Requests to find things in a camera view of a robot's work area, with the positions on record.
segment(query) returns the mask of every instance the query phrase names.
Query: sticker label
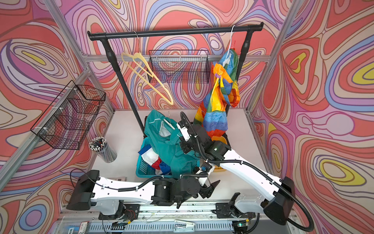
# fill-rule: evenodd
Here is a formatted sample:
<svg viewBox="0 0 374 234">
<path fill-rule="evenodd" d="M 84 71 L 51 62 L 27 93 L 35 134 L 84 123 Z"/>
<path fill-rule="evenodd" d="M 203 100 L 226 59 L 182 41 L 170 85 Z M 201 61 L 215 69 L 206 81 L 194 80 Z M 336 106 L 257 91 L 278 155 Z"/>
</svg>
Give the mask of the sticker label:
<svg viewBox="0 0 374 234">
<path fill-rule="evenodd" d="M 80 223 L 78 234 L 86 234 L 87 228 L 88 228 L 88 222 Z"/>
<path fill-rule="evenodd" d="M 74 228 L 69 228 L 68 234 L 73 234 Z"/>
</svg>

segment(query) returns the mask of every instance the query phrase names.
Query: metal rail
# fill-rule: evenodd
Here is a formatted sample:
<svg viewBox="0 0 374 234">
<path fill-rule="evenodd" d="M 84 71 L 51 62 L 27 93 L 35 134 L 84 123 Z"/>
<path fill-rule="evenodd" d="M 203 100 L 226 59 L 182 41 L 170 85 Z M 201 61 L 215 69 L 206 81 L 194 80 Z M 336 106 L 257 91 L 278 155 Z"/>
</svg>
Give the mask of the metal rail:
<svg viewBox="0 0 374 234">
<path fill-rule="evenodd" d="M 138 32 L 123 32 L 123 33 L 91 33 L 87 32 L 88 37 L 91 41 L 99 40 L 101 41 L 108 61 L 113 67 L 114 72 L 116 73 L 119 82 L 122 85 L 123 91 L 125 92 L 126 98 L 131 106 L 132 111 L 138 121 L 139 127 L 144 134 L 144 125 L 142 120 L 139 116 L 139 113 L 135 107 L 134 100 L 131 97 L 130 91 L 126 85 L 126 82 L 123 78 L 121 69 L 118 65 L 117 56 L 114 53 L 112 47 L 109 44 L 109 39 L 116 39 L 116 38 L 133 38 L 133 37 L 153 37 L 153 36 L 171 36 L 171 35 L 185 35 L 185 34 L 202 34 L 202 33 L 227 33 L 231 32 L 239 32 L 239 31 L 246 31 L 247 34 L 245 36 L 245 40 L 242 45 L 242 49 L 240 51 L 240 57 L 237 65 L 236 77 L 239 78 L 240 71 L 242 70 L 242 66 L 244 60 L 247 56 L 249 45 L 251 42 L 252 34 L 255 31 L 261 31 L 264 26 L 264 23 L 261 22 L 257 25 L 246 25 L 246 26 L 237 26 L 237 27 L 216 27 L 216 28 L 188 28 L 188 29 L 173 29 L 173 30 L 155 30 L 155 31 L 138 31 Z"/>
</svg>

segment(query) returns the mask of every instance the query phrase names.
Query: clothes hanger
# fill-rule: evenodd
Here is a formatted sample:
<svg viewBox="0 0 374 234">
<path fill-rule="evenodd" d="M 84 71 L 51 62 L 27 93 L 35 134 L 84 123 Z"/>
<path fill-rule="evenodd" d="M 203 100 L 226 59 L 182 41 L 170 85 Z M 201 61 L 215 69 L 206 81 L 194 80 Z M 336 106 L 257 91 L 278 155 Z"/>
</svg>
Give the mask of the clothes hanger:
<svg viewBox="0 0 374 234">
<path fill-rule="evenodd" d="M 225 67 L 226 64 L 229 64 L 230 63 L 230 58 L 231 58 L 231 53 L 230 53 L 230 48 L 231 48 L 231 41 L 232 41 L 232 37 L 233 37 L 233 30 L 234 30 L 234 27 L 235 25 L 233 25 L 233 27 L 231 28 L 231 34 L 230 34 L 230 45 L 229 45 L 229 49 L 227 50 L 227 55 L 226 55 L 226 58 L 225 60 L 223 61 L 222 63 L 222 67 Z M 214 87 L 217 86 L 218 82 L 220 81 L 219 78 L 216 79 L 215 83 L 214 83 Z"/>
<path fill-rule="evenodd" d="M 233 27 L 231 28 L 230 45 L 229 45 L 229 49 L 227 50 L 226 58 L 225 58 L 225 60 L 222 63 L 223 67 L 225 67 L 225 65 L 229 64 L 229 62 L 230 62 L 230 58 L 231 58 L 230 48 L 231 48 L 231 41 L 232 41 L 232 38 L 233 38 L 233 29 L 234 29 L 234 27 L 235 27 L 235 25 L 233 25 Z"/>
<path fill-rule="evenodd" d="M 140 75 L 134 68 L 132 68 L 130 65 L 129 65 L 129 63 L 128 62 L 126 62 L 124 59 L 123 59 L 123 56 L 127 56 L 127 57 L 130 57 L 130 58 L 132 58 L 132 60 L 133 60 L 133 62 L 138 66 L 138 67 L 140 67 L 140 69 L 142 69 L 145 73 L 147 73 L 150 77 L 152 77 L 152 78 L 155 78 L 157 81 L 158 81 L 158 83 L 161 85 L 161 87 L 165 90 L 165 92 L 167 93 L 167 95 L 168 95 L 168 97 L 169 97 L 169 99 L 167 99 L 162 93 L 160 93 L 160 91 L 158 91 L 153 85 L 151 85 L 150 83 L 149 83 L 149 81 L 148 80 L 146 80 L 145 78 L 143 78 L 143 76 L 142 75 Z M 128 68 L 130 68 L 133 72 L 135 72 L 135 74 L 137 75 L 137 76 L 139 76 L 142 80 L 144 80 L 145 81 L 145 83 L 146 84 L 148 84 L 153 90 L 155 90 L 156 91 L 156 93 L 158 93 L 162 98 L 164 98 L 165 99 L 165 101 L 167 102 L 167 103 L 169 103 L 170 105 L 174 105 L 174 100 L 173 100 L 173 97 L 172 97 L 172 95 L 170 94 L 170 92 L 169 92 L 169 90 L 163 85 L 163 83 L 158 79 L 158 77 L 153 73 L 153 71 L 152 71 L 152 69 L 149 67 L 149 64 L 148 64 L 148 61 L 143 57 L 143 55 L 141 55 L 141 53 L 135 53 L 134 55 L 131 55 L 131 54 L 126 54 L 126 53 L 124 53 L 124 52 L 122 52 L 121 53 L 121 58 L 122 58 L 122 61 L 127 65 L 127 67 Z M 149 73 L 147 70 L 145 70 L 142 66 L 140 66 L 140 64 L 138 63 L 138 62 L 136 62 L 135 61 L 135 59 L 140 59 L 145 65 L 146 65 L 146 67 L 147 67 L 147 69 L 148 69 L 148 71 L 150 71 L 151 73 Z"/>
</svg>

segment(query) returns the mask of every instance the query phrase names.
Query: black wire mesh basket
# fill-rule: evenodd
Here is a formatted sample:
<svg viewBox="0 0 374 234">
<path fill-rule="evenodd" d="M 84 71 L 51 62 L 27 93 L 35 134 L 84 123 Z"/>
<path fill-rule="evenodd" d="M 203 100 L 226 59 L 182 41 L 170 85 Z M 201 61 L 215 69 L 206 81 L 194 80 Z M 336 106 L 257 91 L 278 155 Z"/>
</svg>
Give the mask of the black wire mesh basket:
<svg viewBox="0 0 374 234">
<path fill-rule="evenodd" d="M 162 83 L 209 83 L 208 50 L 150 50 L 149 65 Z M 150 83 L 157 80 L 148 75 Z"/>
<path fill-rule="evenodd" d="M 105 92 L 75 85 L 38 133 L 54 149 L 79 150 L 105 101 Z"/>
</svg>

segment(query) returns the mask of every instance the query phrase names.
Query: laundry basket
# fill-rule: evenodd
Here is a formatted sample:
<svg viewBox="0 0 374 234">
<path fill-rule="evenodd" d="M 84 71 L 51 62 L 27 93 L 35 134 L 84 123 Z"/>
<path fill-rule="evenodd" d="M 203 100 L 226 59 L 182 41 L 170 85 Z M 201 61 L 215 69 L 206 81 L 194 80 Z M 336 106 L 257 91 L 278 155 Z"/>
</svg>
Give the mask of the laundry basket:
<svg viewBox="0 0 374 234">
<path fill-rule="evenodd" d="M 141 148 L 143 148 L 146 145 L 150 145 L 149 143 L 149 138 L 146 137 L 143 140 L 143 144 L 141 145 Z M 196 166 L 200 166 L 200 161 L 197 161 Z M 141 178 L 151 178 L 155 176 L 155 169 L 151 167 L 148 163 L 146 163 L 141 155 L 138 157 L 138 163 L 137 163 L 137 170 L 136 170 L 136 175 Z M 173 178 L 172 175 L 165 175 L 165 178 Z"/>
</svg>

